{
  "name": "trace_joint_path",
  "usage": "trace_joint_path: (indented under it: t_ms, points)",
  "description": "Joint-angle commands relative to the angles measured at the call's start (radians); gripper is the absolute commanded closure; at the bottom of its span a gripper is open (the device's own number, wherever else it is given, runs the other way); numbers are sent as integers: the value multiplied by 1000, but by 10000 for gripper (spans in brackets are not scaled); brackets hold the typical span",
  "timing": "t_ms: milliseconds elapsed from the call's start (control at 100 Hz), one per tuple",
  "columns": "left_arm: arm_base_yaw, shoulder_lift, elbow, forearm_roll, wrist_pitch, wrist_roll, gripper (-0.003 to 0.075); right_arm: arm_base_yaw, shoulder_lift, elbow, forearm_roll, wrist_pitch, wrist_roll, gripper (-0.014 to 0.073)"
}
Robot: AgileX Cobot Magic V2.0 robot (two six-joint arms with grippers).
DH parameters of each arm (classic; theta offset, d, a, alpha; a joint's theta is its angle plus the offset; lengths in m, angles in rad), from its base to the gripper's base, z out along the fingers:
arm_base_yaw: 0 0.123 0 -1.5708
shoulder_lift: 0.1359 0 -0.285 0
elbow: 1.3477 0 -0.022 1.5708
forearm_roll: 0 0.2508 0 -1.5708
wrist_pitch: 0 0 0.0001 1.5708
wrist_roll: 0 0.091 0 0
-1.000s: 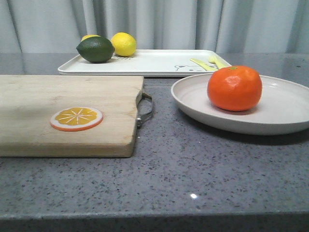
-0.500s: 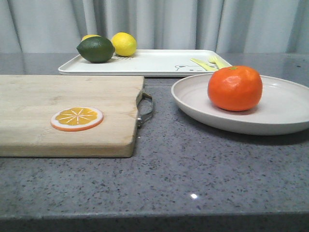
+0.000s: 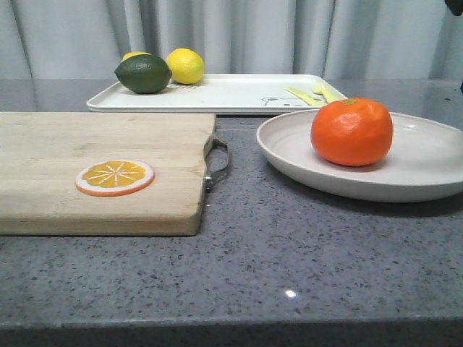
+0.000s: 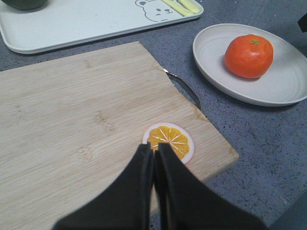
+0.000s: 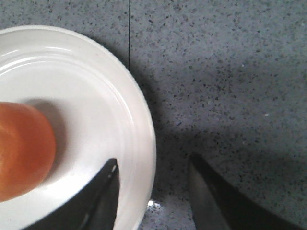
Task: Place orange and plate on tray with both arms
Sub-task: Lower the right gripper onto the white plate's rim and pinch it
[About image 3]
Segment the dark robot arm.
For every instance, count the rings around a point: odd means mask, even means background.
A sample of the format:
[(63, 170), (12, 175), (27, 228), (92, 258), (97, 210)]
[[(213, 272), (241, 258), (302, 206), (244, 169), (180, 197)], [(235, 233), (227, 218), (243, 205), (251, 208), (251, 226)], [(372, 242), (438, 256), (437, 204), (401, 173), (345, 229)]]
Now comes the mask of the dark robot arm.
[(444, 3), (454, 16), (462, 16), (463, 0), (444, 0)]

